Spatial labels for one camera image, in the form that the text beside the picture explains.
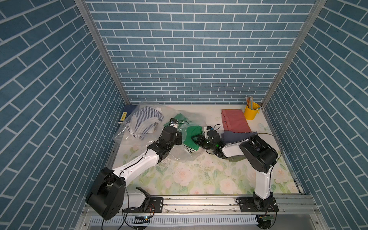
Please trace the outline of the grey blue garment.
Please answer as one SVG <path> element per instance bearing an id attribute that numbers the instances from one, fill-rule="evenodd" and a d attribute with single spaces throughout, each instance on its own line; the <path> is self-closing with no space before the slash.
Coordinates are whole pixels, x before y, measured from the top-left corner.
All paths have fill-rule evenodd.
<path id="1" fill-rule="evenodd" d="M 253 135 L 257 135 L 257 132 L 247 132 L 247 133 L 234 133 L 232 131 L 224 131 L 221 135 L 222 141 L 227 143 L 234 143 L 245 140 Z"/>

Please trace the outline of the bright green garment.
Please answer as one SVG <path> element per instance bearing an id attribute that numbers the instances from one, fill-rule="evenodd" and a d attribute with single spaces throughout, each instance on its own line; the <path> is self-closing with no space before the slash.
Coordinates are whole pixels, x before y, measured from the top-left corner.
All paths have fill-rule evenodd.
<path id="1" fill-rule="evenodd" d="M 194 118 L 189 118 L 189 116 L 184 115 L 183 113 L 179 113 L 174 115 L 169 114 L 168 116 L 165 116 L 163 119 L 164 127 L 169 126 L 171 118 L 176 118 L 179 121 L 178 131 L 181 132 L 183 136 L 182 147 L 187 151 L 185 147 L 185 145 L 187 145 L 198 151 L 199 146 L 192 141 L 192 136 L 201 134 L 203 130 L 202 126 L 200 126 Z"/>

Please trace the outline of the clear vacuum bag with valve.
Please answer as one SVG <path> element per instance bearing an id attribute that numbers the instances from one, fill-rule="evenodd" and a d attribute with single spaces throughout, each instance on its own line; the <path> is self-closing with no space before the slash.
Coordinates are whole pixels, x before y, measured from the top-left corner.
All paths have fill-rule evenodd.
<path id="1" fill-rule="evenodd" d="M 160 106 L 164 115 L 163 122 L 159 128 L 168 126 L 170 119 L 178 120 L 178 131 L 182 133 L 182 144 L 175 145 L 169 153 L 169 158 L 178 162 L 193 161 L 199 157 L 204 150 L 192 140 L 192 137 L 202 135 L 207 126 L 204 114 L 188 109 L 175 109 L 169 106 Z"/>

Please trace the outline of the red garment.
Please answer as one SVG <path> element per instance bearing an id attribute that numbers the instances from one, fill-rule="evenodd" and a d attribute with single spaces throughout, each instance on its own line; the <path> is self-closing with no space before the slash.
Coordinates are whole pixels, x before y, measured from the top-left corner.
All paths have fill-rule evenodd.
<path id="1" fill-rule="evenodd" d="M 246 118 L 240 109 L 222 109 L 222 123 L 225 131 L 234 133 L 250 133 L 252 132 Z"/>

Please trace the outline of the striped black white garment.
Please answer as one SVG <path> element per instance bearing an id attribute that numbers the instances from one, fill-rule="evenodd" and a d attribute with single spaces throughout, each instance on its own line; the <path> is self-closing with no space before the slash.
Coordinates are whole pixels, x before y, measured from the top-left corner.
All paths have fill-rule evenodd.
<path id="1" fill-rule="evenodd" d="M 186 149 L 187 149 L 187 151 L 188 151 L 189 153 L 196 152 L 196 150 L 195 150 L 194 148 L 191 148 L 191 147 L 189 147 L 189 146 L 187 146 L 187 145 L 185 145 L 185 147 L 186 147 Z"/>

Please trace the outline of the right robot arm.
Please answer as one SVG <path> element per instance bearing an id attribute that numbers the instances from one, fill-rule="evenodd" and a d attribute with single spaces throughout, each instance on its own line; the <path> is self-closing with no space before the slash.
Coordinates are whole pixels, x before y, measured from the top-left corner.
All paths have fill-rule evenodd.
<path id="1" fill-rule="evenodd" d="M 209 128 L 203 134 L 192 136 L 191 140 L 218 158 L 228 161 L 247 160 L 255 170 L 253 207 L 257 211 L 267 212 L 275 204 L 271 191 L 271 173 L 277 163 L 278 153 L 257 134 L 240 141 L 224 143 L 219 133 Z"/>

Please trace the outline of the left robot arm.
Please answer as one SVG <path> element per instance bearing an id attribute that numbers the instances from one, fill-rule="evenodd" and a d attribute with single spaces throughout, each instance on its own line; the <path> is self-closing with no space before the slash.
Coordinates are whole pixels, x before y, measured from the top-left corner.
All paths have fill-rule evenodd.
<path id="1" fill-rule="evenodd" d="M 164 127 L 159 139 L 131 162 L 115 168 L 103 168 L 87 193 L 86 203 L 104 220 L 110 220 L 119 211 L 133 209 L 147 212 L 151 195 L 142 188 L 131 192 L 127 186 L 138 176 L 164 160 L 175 145 L 182 144 L 182 133 L 178 124 Z"/>

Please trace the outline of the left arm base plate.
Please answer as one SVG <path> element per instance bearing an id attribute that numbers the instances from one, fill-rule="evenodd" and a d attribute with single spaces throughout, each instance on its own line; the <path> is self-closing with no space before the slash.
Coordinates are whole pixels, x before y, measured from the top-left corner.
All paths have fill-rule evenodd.
<path id="1" fill-rule="evenodd" d="M 124 213 L 162 213 L 163 201 L 163 197 L 145 198 L 139 207 L 129 207 Z"/>

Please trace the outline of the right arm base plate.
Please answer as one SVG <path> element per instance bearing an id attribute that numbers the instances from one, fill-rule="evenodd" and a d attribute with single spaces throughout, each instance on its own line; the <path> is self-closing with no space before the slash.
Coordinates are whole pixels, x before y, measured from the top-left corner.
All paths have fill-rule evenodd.
<path id="1" fill-rule="evenodd" d="M 241 212 L 279 212 L 279 207 L 273 196 L 263 200 L 257 196 L 241 196 L 235 199 Z"/>

